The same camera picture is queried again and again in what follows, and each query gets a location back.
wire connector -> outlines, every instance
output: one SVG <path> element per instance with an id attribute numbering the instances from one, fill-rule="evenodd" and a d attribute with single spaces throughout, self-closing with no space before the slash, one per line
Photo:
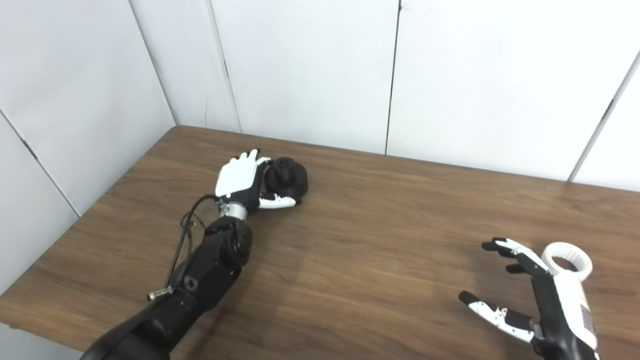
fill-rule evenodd
<path id="1" fill-rule="evenodd" d="M 149 294 L 147 294 L 147 301 L 153 301 L 155 299 L 159 299 L 165 295 L 169 295 L 172 293 L 173 293 L 173 287 L 169 285 L 164 289 L 151 291 Z"/>

black object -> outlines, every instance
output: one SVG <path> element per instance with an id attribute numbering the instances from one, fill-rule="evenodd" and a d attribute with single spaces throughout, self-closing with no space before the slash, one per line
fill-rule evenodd
<path id="1" fill-rule="evenodd" d="M 461 291 L 460 294 L 458 294 L 458 299 L 460 299 L 460 301 L 464 302 L 465 305 L 467 305 L 467 306 L 469 304 L 473 304 L 475 302 L 481 301 L 479 297 L 477 297 L 474 294 L 468 292 L 467 290 Z"/>
<path id="2" fill-rule="evenodd" d="M 264 184 L 268 192 L 281 197 L 289 196 L 299 204 L 309 190 L 307 170 L 292 158 L 278 158 L 264 174 Z"/>
<path id="3" fill-rule="evenodd" d="M 171 276 L 172 291 L 102 335 L 81 360 L 169 360 L 200 315 L 216 307 L 240 276 L 252 237 L 240 219 L 214 221 L 191 261 L 180 264 Z"/>

black knob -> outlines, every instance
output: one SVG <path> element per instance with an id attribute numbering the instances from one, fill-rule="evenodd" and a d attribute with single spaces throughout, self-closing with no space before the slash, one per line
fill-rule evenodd
<path id="1" fill-rule="evenodd" d="M 300 203 L 309 189 L 307 170 L 292 158 L 278 158 L 264 173 L 264 184 L 268 192 L 289 196 Z"/>

black forearm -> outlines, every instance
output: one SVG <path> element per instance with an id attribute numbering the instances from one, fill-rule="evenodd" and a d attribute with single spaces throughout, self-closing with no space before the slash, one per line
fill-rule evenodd
<path id="1" fill-rule="evenodd" d="M 536 353 L 545 360 L 595 360 L 594 351 L 567 324 L 551 275 L 531 277 L 533 293 L 540 311 L 540 326 L 548 339 L 534 339 Z"/>
<path id="2" fill-rule="evenodd" d="M 173 272 L 172 292 L 105 333 L 81 360 L 169 359 L 169 352 L 200 315 L 218 305 L 236 281 L 248 260 L 251 241 L 243 221 L 217 219 L 191 257 Z"/>

white wall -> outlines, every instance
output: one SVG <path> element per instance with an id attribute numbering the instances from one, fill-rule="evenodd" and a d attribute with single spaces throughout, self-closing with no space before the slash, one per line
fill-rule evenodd
<path id="1" fill-rule="evenodd" d="M 209 0 L 132 0 L 182 125 L 240 132 Z"/>
<path id="2" fill-rule="evenodd" d="M 384 152 L 397 0 L 213 0 L 244 133 Z"/>
<path id="3" fill-rule="evenodd" d="M 126 0 L 0 9 L 2 293 L 175 123 Z M 80 356 L 4 324 L 0 353 Z"/>
<path id="4" fill-rule="evenodd" d="M 0 113 L 0 295 L 77 217 Z M 69 360 L 79 352 L 0 323 L 3 360 Z"/>
<path id="5" fill-rule="evenodd" d="M 0 109 L 83 213 L 175 125 L 131 7 L 0 8 Z"/>
<path id="6" fill-rule="evenodd" d="M 21 343 L 29 343 L 30 346 L 17 346 Z M 3 323 L 0 323 L 0 351 L 3 360 L 76 360 L 82 356 L 78 350 L 11 329 Z"/>
<path id="7" fill-rule="evenodd" d="M 566 180 L 640 49 L 639 6 L 403 1 L 388 154 Z"/>
<path id="8" fill-rule="evenodd" d="M 578 171 L 578 183 L 640 192 L 640 74 L 632 77 Z"/>

